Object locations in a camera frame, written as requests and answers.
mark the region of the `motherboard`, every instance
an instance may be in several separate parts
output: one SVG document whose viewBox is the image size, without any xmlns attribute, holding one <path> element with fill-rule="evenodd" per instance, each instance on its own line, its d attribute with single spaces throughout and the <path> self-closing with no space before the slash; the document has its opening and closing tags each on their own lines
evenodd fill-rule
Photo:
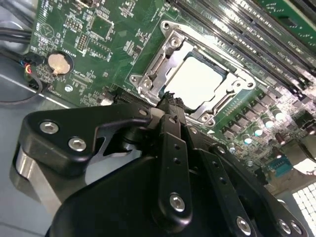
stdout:
<svg viewBox="0 0 316 237">
<path fill-rule="evenodd" d="M 315 133 L 315 22 L 309 0 L 39 0 L 30 51 L 75 106 L 170 91 L 189 124 L 280 176 L 282 147 Z"/>
</svg>

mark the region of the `capacitor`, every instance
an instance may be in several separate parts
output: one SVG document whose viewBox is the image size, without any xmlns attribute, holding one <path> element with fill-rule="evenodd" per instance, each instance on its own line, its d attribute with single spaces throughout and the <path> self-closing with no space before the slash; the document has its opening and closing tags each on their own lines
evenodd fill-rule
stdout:
<svg viewBox="0 0 316 237">
<path fill-rule="evenodd" d="M 280 159 L 283 155 L 283 153 L 277 147 L 272 147 L 272 154 L 277 159 Z"/>
<path fill-rule="evenodd" d="M 252 167 L 253 166 L 253 161 L 252 160 L 247 161 L 247 166 L 248 167 Z"/>
<path fill-rule="evenodd" d="M 250 135 L 248 133 L 244 134 L 242 136 L 243 142 L 248 145 L 250 143 L 252 143 L 252 138 L 250 137 Z"/>
<path fill-rule="evenodd" d="M 230 153 L 234 153 L 234 152 L 236 151 L 236 148 L 235 148 L 234 143 L 228 144 L 228 151 L 229 151 Z"/>
<path fill-rule="evenodd" d="M 278 121 L 283 120 L 285 118 L 285 114 L 282 113 L 282 111 L 279 109 L 272 110 L 272 114 Z"/>
<path fill-rule="evenodd" d="M 273 121 L 269 117 L 264 117 L 262 119 L 262 122 L 264 123 L 266 128 L 272 128 L 273 127 Z"/>
<path fill-rule="evenodd" d="M 279 142 L 281 145 L 285 144 L 285 140 L 284 140 L 283 136 L 280 133 L 276 133 L 275 137 L 276 137 L 277 142 Z"/>
<path fill-rule="evenodd" d="M 262 135 L 263 130 L 261 129 L 261 127 L 259 127 L 258 125 L 254 125 L 252 128 L 252 131 L 254 132 L 256 137 L 259 137 Z"/>
<path fill-rule="evenodd" d="M 314 126 L 310 126 L 308 128 L 306 128 L 306 131 L 309 135 L 314 135 L 315 134 L 315 128 Z"/>
</svg>

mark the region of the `black cable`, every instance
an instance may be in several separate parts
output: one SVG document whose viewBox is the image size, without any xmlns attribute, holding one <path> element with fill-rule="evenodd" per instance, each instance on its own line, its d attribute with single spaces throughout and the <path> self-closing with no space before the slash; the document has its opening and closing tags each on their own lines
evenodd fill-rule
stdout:
<svg viewBox="0 0 316 237">
<path fill-rule="evenodd" d="M 23 99 L 23 100 L 16 100 L 16 101 L 0 101 L 0 105 L 20 105 L 20 104 L 25 104 L 33 100 L 35 97 L 37 97 L 42 91 L 43 91 L 43 84 L 41 83 L 40 79 L 36 75 L 36 73 L 32 72 L 29 74 L 39 85 L 38 90 L 34 95 L 32 95 L 29 98 Z"/>
<path fill-rule="evenodd" d="M 27 27 L 29 27 L 29 28 L 33 27 L 33 20 L 28 15 L 26 15 L 23 11 L 21 11 L 16 6 L 14 6 L 12 3 L 10 3 L 9 1 L 0 0 L 0 6 L 7 9 L 9 12 L 11 12 L 12 15 L 14 15 L 17 19 L 19 19 Z"/>
<path fill-rule="evenodd" d="M 24 30 L 0 27 L 0 35 L 31 37 L 32 31 L 24 31 Z"/>
<path fill-rule="evenodd" d="M 0 40 L 14 42 L 14 43 L 23 43 L 23 44 L 30 44 L 31 38 L 19 37 L 19 36 L 7 36 L 7 35 L 0 35 Z"/>
<path fill-rule="evenodd" d="M 20 64 L 20 61 L 23 59 L 23 55 L 18 54 L 12 50 L 9 50 L 3 47 L 0 47 L 0 54 L 19 64 Z"/>
</svg>

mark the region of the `metal screw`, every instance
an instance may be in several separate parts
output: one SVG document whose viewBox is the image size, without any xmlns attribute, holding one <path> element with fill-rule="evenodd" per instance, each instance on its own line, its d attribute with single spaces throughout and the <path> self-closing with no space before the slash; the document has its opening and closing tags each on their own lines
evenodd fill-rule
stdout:
<svg viewBox="0 0 316 237">
<path fill-rule="evenodd" d="M 252 161 L 252 160 L 249 160 L 249 161 L 247 162 L 247 166 L 248 166 L 248 167 L 252 167 L 252 166 L 253 166 L 253 161 Z"/>
<path fill-rule="evenodd" d="M 203 115 L 201 117 L 202 122 L 206 122 L 206 121 L 208 121 L 208 119 L 209 119 L 208 115 Z"/>
<path fill-rule="evenodd" d="M 236 219 L 237 226 L 239 229 L 246 235 L 251 235 L 251 228 L 250 225 L 240 216 Z"/>
<path fill-rule="evenodd" d="M 174 118 L 172 118 L 172 117 L 169 118 L 169 121 L 172 122 L 172 123 L 174 123 L 174 124 L 177 123 L 177 121 L 176 121 Z"/>
<path fill-rule="evenodd" d="M 54 134 L 56 132 L 58 132 L 59 127 L 57 124 L 55 124 L 54 122 L 42 122 L 39 125 L 39 128 L 41 129 L 42 132 L 47 133 L 47 134 Z"/>
<path fill-rule="evenodd" d="M 289 226 L 283 220 L 279 220 L 278 224 L 280 225 L 282 230 L 284 230 L 284 232 L 286 232 L 287 234 L 291 233 L 291 229 L 289 228 Z"/>
<path fill-rule="evenodd" d="M 192 131 L 192 133 L 197 134 L 198 131 L 194 128 L 194 127 L 190 127 L 190 130 Z"/>
<path fill-rule="evenodd" d="M 144 111 L 144 110 L 139 110 L 139 113 L 140 113 L 141 115 L 143 115 L 143 116 L 146 116 L 146 115 L 147 115 L 147 112 Z"/>
<path fill-rule="evenodd" d="M 222 147 L 218 146 L 218 147 L 217 147 L 217 149 L 218 149 L 221 153 L 225 154 L 225 150 L 224 150 L 224 148 L 222 148 Z"/>
<path fill-rule="evenodd" d="M 171 195 L 169 201 L 173 209 L 175 209 L 178 212 L 184 211 L 186 205 L 183 199 L 179 195 L 176 195 L 176 194 Z"/>
<path fill-rule="evenodd" d="M 303 233 L 302 230 L 298 227 L 298 225 L 295 224 L 295 222 L 291 221 L 291 225 L 293 229 L 296 230 L 297 233 L 299 233 L 300 235 Z"/>
<path fill-rule="evenodd" d="M 145 79 L 143 83 L 145 88 L 150 88 L 153 85 L 153 82 L 150 79 Z"/>
<path fill-rule="evenodd" d="M 72 138 L 68 142 L 68 146 L 76 152 L 82 152 L 86 149 L 87 145 L 81 138 Z"/>
<path fill-rule="evenodd" d="M 178 37 L 173 37 L 170 41 L 171 47 L 177 48 L 181 45 L 181 40 Z"/>
<path fill-rule="evenodd" d="M 72 92 L 73 91 L 73 87 L 71 85 L 66 85 L 65 86 L 65 91 L 66 92 Z"/>
</svg>

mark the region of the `ram slot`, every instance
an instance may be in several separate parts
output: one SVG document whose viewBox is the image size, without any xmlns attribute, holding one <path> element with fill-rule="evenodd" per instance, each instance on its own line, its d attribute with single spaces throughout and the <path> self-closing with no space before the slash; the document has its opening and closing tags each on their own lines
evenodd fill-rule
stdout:
<svg viewBox="0 0 316 237">
<path fill-rule="evenodd" d="M 250 0 L 227 0 L 227 2 L 249 16 L 256 26 L 260 27 L 266 34 L 271 34 L 276 39 L 282 40 L 288 50 L 299 56 L 311 68 L 316 67 L 315 55 L 255 3 Z"/>
</svg>

